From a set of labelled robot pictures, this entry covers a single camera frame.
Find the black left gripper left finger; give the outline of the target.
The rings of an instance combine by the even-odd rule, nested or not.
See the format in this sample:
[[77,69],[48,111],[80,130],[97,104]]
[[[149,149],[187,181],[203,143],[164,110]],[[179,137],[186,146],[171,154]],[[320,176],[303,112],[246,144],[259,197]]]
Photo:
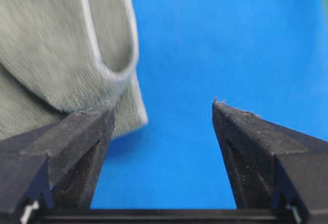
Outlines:
[[28,206],[90,208],[115,125],[106,103],[1,141],[1,223],[26,223]]

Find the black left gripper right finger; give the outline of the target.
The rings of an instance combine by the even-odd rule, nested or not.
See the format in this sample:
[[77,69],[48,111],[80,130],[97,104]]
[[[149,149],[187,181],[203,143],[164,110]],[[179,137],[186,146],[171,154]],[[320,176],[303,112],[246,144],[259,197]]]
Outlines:
[[212,121],[237,208],[327,223],[326,141],[217,101]]

